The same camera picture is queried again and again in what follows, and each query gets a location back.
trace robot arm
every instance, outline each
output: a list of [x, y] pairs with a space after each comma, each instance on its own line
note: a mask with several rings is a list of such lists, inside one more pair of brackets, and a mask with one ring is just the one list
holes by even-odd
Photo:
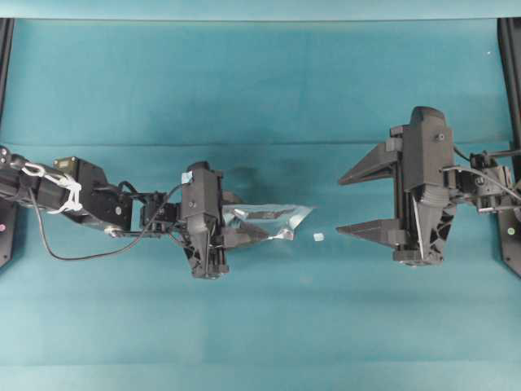
[[395, 216], [337, 228], [341, 234], [394, 249], [393, 258], [409, 266], [437, 265], [457, 204], [479, 213], [514, 212], [521, 219], [521, 196], [510, 170], [497, 158], [519, 151], [473, 154], [471, 167], [454, 165], [453, 131], [444, 114], [416, 107], [408, 125], [391, 129], [390, 138], [369, 152], [340, 180], [340, 185], [394, 179]]
[[[183, 184], [169, 193], [140, 193], [128, 182], [112, 185], [101, 168], [76, 157], [55, 160], [49, 167], [34, 164], [2, 146], [0, 156], [0, 206], [5, 206], [5, 210], [14, 209], [17, 204], [34, 207], [44, 245], [50, 255], [61, 260], [121, 253], [141, 238], [167, 235], [182, 246], [195, 278], [216, 279], [229, 271], [226, 249], [256, 241], [244, 232], [225, 229], [222, 217], [225, 197], [238, 197], [223, 195], [222, 173], [210, 169], [207, 162], [188, 167]], [[178, 188], [182, 189], [182, 201], [169, 202]], [[142, 204], [140, 231], [131, 230], [134, 201]], [[40, 209], [61, 213], [77, 224], [112, 237], [134, 237], [134, 241], [110, 253], [77, 258], [56, 256], [46, 242]]]

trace teal background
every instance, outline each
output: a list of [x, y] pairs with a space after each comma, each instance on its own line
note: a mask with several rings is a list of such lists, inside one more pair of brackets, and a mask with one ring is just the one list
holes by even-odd
[[[467, 153], [508, 147], [495, 20], [18, 20], [0, 133], [13, 151], [80, 156], [143, 191], [208, 159], [249, 202], [317, 209], [293, 242], [230, 252], [214, 282], [166, 239], [55, 261], [23, 210], [0, 270], [0, 389], [519, 389], [521, 281], [492, 217], [461, 207], [440, 267], [335, 232], [392, 216], [391, 182], [336, 180], [419, 104], [445, 111]], [[63, 255], [124, 243], [45, 221]]]
[[3, 16], [80, 20], [435, 20], [521, 15], [518, 0], [0, 0]]

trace black cable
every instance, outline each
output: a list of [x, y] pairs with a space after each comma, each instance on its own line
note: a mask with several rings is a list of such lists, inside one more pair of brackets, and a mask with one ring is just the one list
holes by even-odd
[[120, 190], [120, 191], [123, 191], [123, 187], [127, 187], [131, 193], [134, 193], [136, 194], [138, 191], [136, 190], [136, 188], [134, 186], [132, 186], [132, 183], [128, 182], [128, 181], [123, 181], [123, 182], [120, 182], [119, 185], [117, 185], [117, 188]]
[[134, 239], [133, 241], [131, 241], [129, 244], [127, 244], [126, 246], [124, 246], [123, 248], [120, 248], [119, 250], [114, 250], [114, 251], [110, 251], [108, 253], [100, 253], [100, 254], [93, 254], [93, 255], [87, 255], [87, 256], [84, 256], [84, 257], [61, 257], [59, 255], [56, 255], [55, 253], [53, 253], [53, 251], [50, 249], [49, 247], [49, 243], [47, 242], [47, 237], [46, 237], [46, 232], [45, 232], [45, 228], [43, 226], [43, 219], [42, 219], [42, 213], [40, 212], [40, 209], [38, 208], [38, 204], [36, 202], [36, 198], [34, 197], [34, 193], [33, 193], [33, 189], [29, 188], [28, 189], [28, 193], [31, 197], [31, 202], [33, 204], [33, 207], [34, 207], [34, 210], [36, 211], [36, 216], [37, 216], [37, 219], [38, 219], [38, 227], [40, 228], [40, 236], [42, 238], [42, 242], [43, 242], [43, 246], [45, 247], [45, 249], [47, 250], [47, 252], [53, 257], [53, 258], [56, 258], [56, 259], [59, 259], [60, 261], [86, 261], [86, 260], [89, 260], [89, 259], [95, 259], [95, 258], [102, 258], [102, 257], [109, 257], [111, 255], [118, 255], [118, 254], [121, 254], [121, 253], [124, 253], [125, 251], [127, 250], [130, 250], [133, 246], [135, 246], [136, 244], [138, 244], [138, 242], [143, 238], [143, 236], [147, 233], [148, 229], [151, 227], [151, 225], [154, 223], [155, 221], [155, 218], [157, 217], [157, 215], [159, 214], [160, 210], [167, 204], [167, 202], [169, 201], [170, 197], [172, 196], [173, 193], [175, 193], [177, 190], [179, 190], [183, 185], [176, 185], [167, 195], [166, 197], [164, 198], [164, 201], [161, 203], [161, 205], [159, 206], [159, 208], [157, 208], [157, 210], [154, 212], [154, 214], [152, 215], [152, 218], [150, 219], [150, 221], [143, 227], [141, 233], [136, 236], [136, 239]]
[[468, 162], [471, 161], [471, 159], [468, 158], [468, 157], [466, 157], [466, 155], [461, 151], [461, 149], [459, 149], [459, 148], [456, 147], [455, 145], [454, 145], [454, 151], [455, 151], [456, 154], [457, 154], [458, 156], [460, 156], [462, 159], [465, 159], [465, 160], [468, 161]]

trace small white object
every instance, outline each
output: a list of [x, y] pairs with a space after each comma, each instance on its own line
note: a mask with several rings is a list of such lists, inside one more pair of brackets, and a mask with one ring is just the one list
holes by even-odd
[[181, 184], [186, 185], [187, 183], [192, 182], [192, 178], [194, 177], [194, 174], [191, 171], [188, 171], [187, 173], [181, 174]]
[[316, 234], [313, 234], [313, 239], [315, 239], [315, 242], [322, 242], [324, 240], [324, 234], [317, 232]]

